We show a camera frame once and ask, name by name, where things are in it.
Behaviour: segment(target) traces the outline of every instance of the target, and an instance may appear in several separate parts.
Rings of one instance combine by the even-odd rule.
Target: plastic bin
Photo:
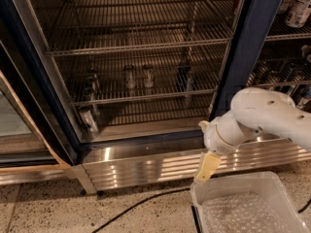
[[[244,223],[243,218],[241,218],[241,220],[239,218],[240,216],[243,216],[245,219],[246,218],[245,212],[244,215],[241,213],[234,213],[233,215],[231,215],[233,220],[237,219],[242,224],[244,223],[245,225],[239,225],[239,227],[238,228],[236,227],[235,229],[232,228],[227,229],[227,226],[224,227],[223,225],[221,225],[222,223],[225,223],[222,219],[223,215],[221,215],[221,219],[218,220],[216,219],[216,217],[213,218],[213,214],[211,213],[213,209],[206,210],[205,207],[206,203],[212,203],[212,201],[222,201],[222,199],[228,199],[227,201],[230,202],[232,196],[244,197],[243,194],[256,194],[254,196],[257,196],[260,199],[260,201],[262,201],[263,204],[267,206],[266,208],[269,209],[270,213],[277,216],[272,218],[280,218],[282,221],[285,222],[286,229],[289,229],[289,230],[284,229],[275,230],[274,228],[273,230],[269,229],[268,232],[280,232],[280,233],[310,232],[306,224],[299,218],[296,209],[293,205],[293,202],[289,197],[289,195],[287,194],[286,189],[284,188],[280,179],[276,174],[272,172],[260,172],[253,174],[230,176],[225,178],[215,178],[209,180],[205,184],[193,183],[190,188],[190,193],[192,196],[194,206],[197,209],[199,222],[201,224],[200,225],[201,230],[204,233],[267,232],[266,229],[264,229],[264,225],[266,224],[265,220],[263,220],[262,222],[260,221],[257,224],[258,227],[257,230],[254,230],[254,228],[248,229],[247,227],[250,226],[251,223]],[[242,201],[241,204],[235,204],[233,205],[232,208],[239,208],[241,206],[241,208],[243,209],[244,206],[244,209],[246,211],[252,209],[251,208],[252,206],[250,207],[250,205],[253,205],[252,203],[249,203],[246,207],[245,205],[242,205],[243,203],[244,202]],[[258,210],[255,213],[255,218],[257,217],[257,213],[260,214],[260,210]]]

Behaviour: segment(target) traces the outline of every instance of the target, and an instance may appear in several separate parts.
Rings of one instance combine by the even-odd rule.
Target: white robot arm
[[[235,94],[231,110],[213,121],[201,121],[206,152],[201,155],[195,182],[204,183],[221,163],[221,155],[234,153],[240,144],[262,132],[287,138],[311,151],[311,114],[297,109],[281,92],[246,88]]]

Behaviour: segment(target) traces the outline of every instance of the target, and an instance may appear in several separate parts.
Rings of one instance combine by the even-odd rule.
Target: black cable
[[[298,213],[299,213],[299,214],[303,213],[310,205],[311,205],[311,198],[310,198],[310,200],[306,203],[306,205],[298,211]]]
[[[167,191],[167,192],[163,192],[160,194],[156,194],[153,195],[151,197],[145,198],[142,201],[139,201],[138,203],[132,205],[131,207],[127,208],[125,211],[121,212],[120,214],[116,215],[115,217],[111,218],[109,221],[105,222],[103,225],[101,225],[99,228],[95,229],[94,231],[92,231],[92,233],[96,233],[99,232],[101,229],[105,228],[106,226],[108,226],[110,223],[114,222],[115,220],[117,220],[119,217],[123,216],[124,214],[128,213],[129,211],[133,210],[135,207],[144,204],[145,202],[152,200],[154,198],[163,196],[163,195],[168,195],[168,194],[172,194],[172,193],[178,193],[178,192],[183,192],[183,191],[187,191],[190,190],[189,188],[183,188],[183,189],[179,189],[179,190],[171,190],[171,191]]]

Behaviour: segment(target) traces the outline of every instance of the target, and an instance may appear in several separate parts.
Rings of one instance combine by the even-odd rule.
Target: commercial refrigerator
[[[281,2],[1,0],[1,18],[65,174],[94,193],[192,177],[204,148],[197,124],[226,112],[236,91],[311,83],[307,68],[301,80],[259,78],[262,62],[305,63],[309,26],[285,26]],[[266,134],[223,157],[218,172],[310,158]]]

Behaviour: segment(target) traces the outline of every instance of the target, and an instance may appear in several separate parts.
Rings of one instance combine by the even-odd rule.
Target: open refrigerator
[[[234,92],[311,83],[308,68],[302,80],[255,77],[262,62],[303,62],[310,26],[285,26],[275,16],[282,0],[2,1],[25,82],[40,87],[70,156],[66,174],[88,193],[192,177],[204,148],[197,124],[228,110]],[[225,156],[218,172],[309,158],[264,135]]]

